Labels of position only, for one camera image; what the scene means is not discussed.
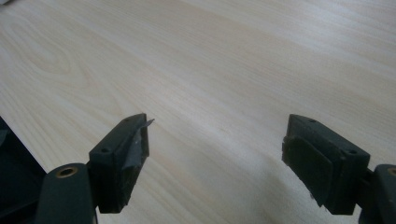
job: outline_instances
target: wooden table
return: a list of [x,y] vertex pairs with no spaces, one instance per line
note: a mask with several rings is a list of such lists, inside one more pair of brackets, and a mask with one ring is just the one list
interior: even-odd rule
[[396,163],[396,4],[14,0],[0,115],[48,172],[145,112],[150,157],[100,223],[357,223],[281,160],[290,113]]

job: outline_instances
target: light wood grain surface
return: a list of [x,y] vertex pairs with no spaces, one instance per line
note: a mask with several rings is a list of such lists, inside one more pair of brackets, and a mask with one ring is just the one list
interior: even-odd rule
[[290,113],[396,163],[394,1],[14,0],[0,115],[48,172],[145,112],[150,157],[100,223],[357,223],[281,161]]

